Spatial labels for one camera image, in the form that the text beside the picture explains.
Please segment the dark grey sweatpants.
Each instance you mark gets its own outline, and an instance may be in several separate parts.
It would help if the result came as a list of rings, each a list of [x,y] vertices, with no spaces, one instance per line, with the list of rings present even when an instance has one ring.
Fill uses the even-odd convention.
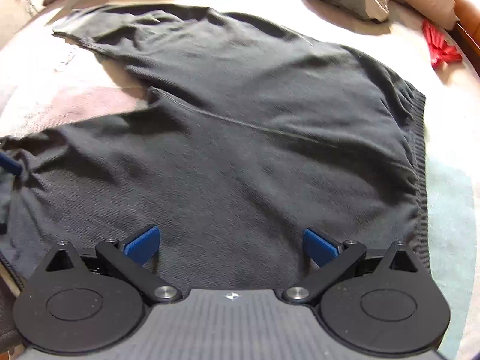
[[[149,224],[155,272],[182,290],[283,289],[307,228],[430,265],[425,96],[375,58],[209,7],[103,6],[55,35],[114,59],[145,108],[4,150],[1,261],[29,277],[55,242],[89,248]]]

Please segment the orange wooden headboard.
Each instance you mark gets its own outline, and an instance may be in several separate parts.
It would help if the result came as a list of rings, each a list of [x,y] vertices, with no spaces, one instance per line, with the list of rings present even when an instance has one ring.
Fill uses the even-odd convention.
[[[479,73],[479,0],[454,0],[459,22],[450,35]]]

